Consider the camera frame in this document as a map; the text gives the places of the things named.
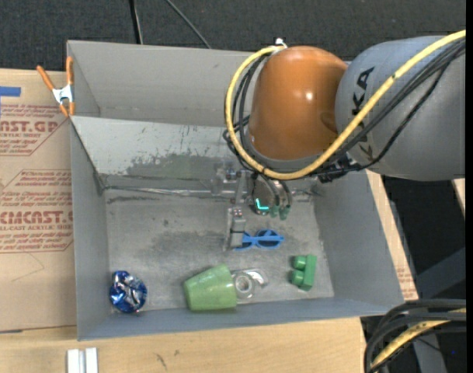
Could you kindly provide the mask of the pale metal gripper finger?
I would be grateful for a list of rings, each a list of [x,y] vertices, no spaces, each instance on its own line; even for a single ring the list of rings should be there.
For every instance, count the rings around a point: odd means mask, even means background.
[[[226,233],[224,237],[224,250],[242,247],[245,233],[246,219],[241,207],[230,207],[227,213]]]
[[[236,184],[236,171],[232,168],[217,166],[214,169],[214,195],[223,196],[234,192]]]

